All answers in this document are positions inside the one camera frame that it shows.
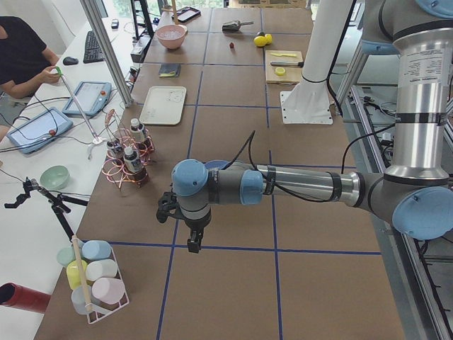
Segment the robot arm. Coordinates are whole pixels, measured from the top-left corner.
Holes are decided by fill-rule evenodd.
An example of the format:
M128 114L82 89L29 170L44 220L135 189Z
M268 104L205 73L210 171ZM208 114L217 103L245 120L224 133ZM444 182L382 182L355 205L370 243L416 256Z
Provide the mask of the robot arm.
M213 205L253 205L279 192L314 203L344 202L418 240L451 230L452 191L440 162L452 2L368 1L365 8L364 39L391 43L401 56L391 166L383 174L336 174L242 162L208 169L183 160L173 168L171 202L160 204L158 219L170 213L189 226L189 251L200 250Z

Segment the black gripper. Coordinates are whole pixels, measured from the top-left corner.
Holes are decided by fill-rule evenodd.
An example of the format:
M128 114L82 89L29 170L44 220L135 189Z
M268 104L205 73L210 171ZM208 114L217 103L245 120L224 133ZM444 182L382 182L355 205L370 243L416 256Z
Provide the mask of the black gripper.
M204 228L209 224L209 217L191 220L185 219L186 225L190 228L190 238L188 239L188 251L199 252L204 234Z

